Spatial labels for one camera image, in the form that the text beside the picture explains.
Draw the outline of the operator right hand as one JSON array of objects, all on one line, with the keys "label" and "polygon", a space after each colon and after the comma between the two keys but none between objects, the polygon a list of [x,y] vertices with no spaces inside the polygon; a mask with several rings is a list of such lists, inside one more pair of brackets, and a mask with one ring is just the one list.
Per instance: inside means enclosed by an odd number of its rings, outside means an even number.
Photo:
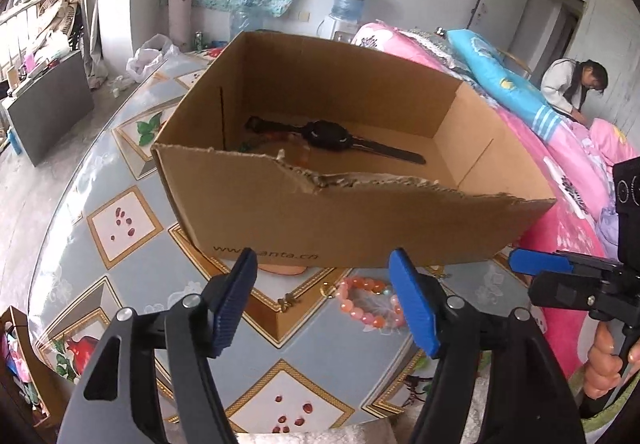
[{"label": "operator right hand", "polygon": [[587,398],[597,400],[621,383],[628,382],[639,370],[640,346],[636,343],[628,355],[631,366],[625,377],[620,375],[623,361],[614,352],[614,339],[608,325],[600,323],[588,352],[585,366],[584,393]]}]

